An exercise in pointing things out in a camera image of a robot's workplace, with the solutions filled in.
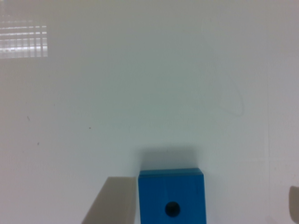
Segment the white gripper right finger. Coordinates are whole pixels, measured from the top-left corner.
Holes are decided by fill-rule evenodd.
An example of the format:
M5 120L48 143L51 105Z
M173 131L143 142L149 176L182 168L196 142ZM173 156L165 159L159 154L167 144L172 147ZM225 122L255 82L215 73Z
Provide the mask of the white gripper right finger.
M289 212L292 221L299 224L299 187L291 186L289 190Z

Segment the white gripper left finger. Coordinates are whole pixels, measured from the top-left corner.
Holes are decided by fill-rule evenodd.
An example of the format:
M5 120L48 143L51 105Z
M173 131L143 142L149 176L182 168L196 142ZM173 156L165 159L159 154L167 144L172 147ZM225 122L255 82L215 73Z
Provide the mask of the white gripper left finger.
M134 224L136 178L110 176L81 224Z

